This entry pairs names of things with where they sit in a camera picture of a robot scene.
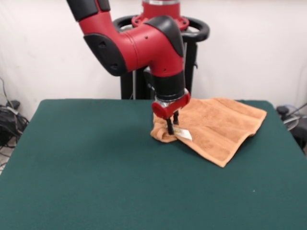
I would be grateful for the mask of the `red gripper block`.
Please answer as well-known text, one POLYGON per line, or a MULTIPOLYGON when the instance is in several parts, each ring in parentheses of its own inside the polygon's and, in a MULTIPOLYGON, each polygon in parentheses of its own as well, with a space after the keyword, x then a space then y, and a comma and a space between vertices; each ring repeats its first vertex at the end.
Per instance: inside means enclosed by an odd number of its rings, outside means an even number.
POLYGON ((190 102, 190 93, 185 92, 185 94, 178 100, 172 102, 162 102, 156 99, 152 103, 153 113, 162 119, 166 119, 167 130, 170 135, 174 134, 173 124, 179 125, 179 111, 185 107, 190 102))

